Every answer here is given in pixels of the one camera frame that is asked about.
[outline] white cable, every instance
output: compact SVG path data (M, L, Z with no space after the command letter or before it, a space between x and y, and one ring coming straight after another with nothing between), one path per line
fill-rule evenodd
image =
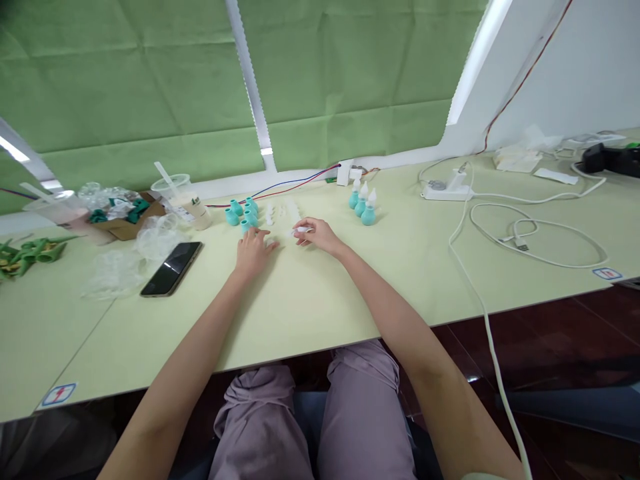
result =
M576 193L576 192L564 192L564 193L558 193L557 195L554 195L552 197L543 199L543 200L527 200L527 199L522 199L522 198L518 198L518 197L510 197L508 195L500 195L499 193L474 193L473 196L474 197L497 197L497 198L506 198L509 200L516 200L522 203L528 203L531 205L537 204L537 203L546 203L548 201L551 200L556 200L558 198L562 198L562 197L569 197L569 198L582 198L585 195L590 194L592 191L596 190L596 188L600 187L604 182L607 181L607 179L605 177L594 177L593 175L588 175L582 171L580 171L576 165L578 165L579 162L575 162L571 164L571 170L573 170L574 172L576 172L578 175L580 175L583 178L586 179L590 179L590 180L598 180L598 183L596 183L594 186L592 186L591 188L588 188L587 190L585 190L582 193Z
M426 172L427 170L429 170L431 167L435 167L436 165L438 165L438 163L442 163L442 162L444 162L444 160L451 160L452 158L458 158L458 157L448 157L448 158L440 159L438 161L435 161L433 163L428 164L425 168L420 170L420 173L418 173L418 182L420 182L420 183L428 183L426 180L422 180L422 174L424 172Z
M489 311L487 310L485 301L483 300L482 296L480 296L480 293L478 292L478 290L475 288L475 285L471 281L471 276L469 275L469 272L467 272L467 269L462 263L460 256L458 256L458 253L453 248L453 242L456 240L456 238L458 237L458 234L460 234L460 231L462 230L462 225L467 216L467 204L469 203L469 200L473 194L473 180L475 178L475 170L473 168L473 165L470 162L467 162L467 163L471 167L471 183L469 184L469 195L467 196L467 198L465 198L462 218L460 218L460 222L458 223L458 226L456 227L453 234L449 237L449 249L454 254L456 260L458 260L458 264L460 265L462 272L464 272L467 278L467 281L469 282L469 286L471 286L471 289L475 293L475 296L478 297L478 300L480 301L480 305L482 306L482 313L485 318L485 329L487 330L487 338L489 339L489 351L491 352L491 360L493 360L493 368L495 369L495 378L498 382L498 391L500 392L500 398L502 399L502 404L505 407L505 412L507 413L507 418L509 419L511 430L513 431L513 435L515 436L515 442L518 444L518 452L520 452L520 461L522 462L525 476L527 480L533 480L533 477L531 476L531 467L529 466L529 457L527 456L527 451L525 450L525 444L522 441L522 436L520 436L520 431L518 430L518 426L515 424L515 419L513 418L511 407L509 406L509 401L507 400L507 394L505 393L505 387L502 384L502 373L500 372L498 357L495 354L495 347L493 346L493 335L491 334L491 325L489 324Z
M492 234L490 234L487 230L485 230L484 228L482 228L482 226L480 226L480 224L477 222L477 220L475 219L475 217L473 216L476 208L479 207L502 207L502 208L506 208L506 209L510 209L510 210L514 210L518 213L520 213L524 218L521 218L519 220L516 220L515 222L513 222L511 224L511 228L513 230L513 236L512 237L508 237L506 239L498 239L496 237L494 237ZM562 223L556 223L556 222L551 222L551 221L547 221L547 220L539 220L539 219L533 219L530 216L528 216L525 212L523 212L520 209L517 209L515 207L512 207L510 205L503 205L501 203L478 203L477 205L474 205L470 212L469 212L469 218L472 222L472 224L474 224L476 226L476 228L478 228L478 230L480 230L480 232L482 232L482 234L484 236L486 236L486 238L496 242L498 245L504 247L504 248L508 248L509 250L513 250L514 252L517 253L521 253L522 255L526 255L528 257L534 258L536 260L540 260L543 261L545 263L548 263L550 265L555 265L556 267L564 267L564 268L593 268L593 267L597 267L598 265L602 265L603 263L607 262L609 260L609 256L607 254L607 251L604 249L604 247L602 245L600 245L598 242L596 242L596 240L594 240L593 238L591 238L590 236L588 236L586 233L584 233L582 230L578 230L576 228L570 227L568 225L564 225ZM527 223L532 223L536 226L536 229L532 232L529 233L523 233L523 234L519 234L518 233L518 224L522 223L522 222L527 222ZM598 251L598 254L600 256L600 261L598 261L597 263L592 263L589 265L568 265L565 263L558 263L558 262L554 262L552 260L548 260L544 257L540 257L538 255L534 255L532 253L529 252L527 244L524 241L520 241L519 240L522 237L526 237L528 235L532 235L534 234L537 230L538 230L538 223L542 223L545 225L553 225L554 227L560 227L560 228L564 228L566 230L571 230L573 232L576 232L578 235L580 235L582 238L584 238L585 240L587 240L590 244L592 244L592 246L594 246L594 248ZM508 245L507 242L510 240L514 240L516 245L519 246L518 247L514 247L512 245Z

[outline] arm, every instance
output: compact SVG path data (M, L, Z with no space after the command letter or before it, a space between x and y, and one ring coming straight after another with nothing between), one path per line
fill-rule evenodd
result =
M334 256L360 290L382 338L411 380L445 480L472 472L523 479L520 460L418 313L326 222L306 218L298 226L313 228L296 232L298 245L314 242Z
M215 364L242 294L278 246L264 247L265 230L238 242L235 270L162 367L107 460L99 480L166 479L175 453Z

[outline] hand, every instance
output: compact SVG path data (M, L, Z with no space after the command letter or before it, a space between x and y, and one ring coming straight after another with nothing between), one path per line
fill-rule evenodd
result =
M294 232L293 236L298 239L296 245L315 243L318 248L333 257L336 257L340 252L348 248L324 220L307 217L293 226L294 229L298 227L310 227L312 229L307 232Z
M279 242L273 242L265 248L265 236L270 233L269 230L252 227L238 242L238 260L235 264L235 271L247 280L252 280L262 272L271 252L280 245Z

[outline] pink pants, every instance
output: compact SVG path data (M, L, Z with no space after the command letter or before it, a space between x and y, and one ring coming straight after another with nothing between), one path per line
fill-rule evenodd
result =
M398 401L398 365L378 340L335 351L317 458L321 479L415 479ZM209 480L312 479L307 442L293 418L284 365L236 377L215 420L220 437Z

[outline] person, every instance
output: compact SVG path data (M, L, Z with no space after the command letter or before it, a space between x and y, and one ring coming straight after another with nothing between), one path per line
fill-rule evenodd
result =
M445 480L525 478L523 467L446 350L417 312L330 226L305 218L297 245L314 243L344 266L418 398ZM250 229L237 264L210 306L152 382L99 475L100 480L166 479L191 411L218 360L225 335L270 253L270 233ZM317 456L321 479L415 478L397 398L398 365L379 342L335 351ZM220 443L209 480L312 479L305 438L292 415L288 367L236 377L215 421Z

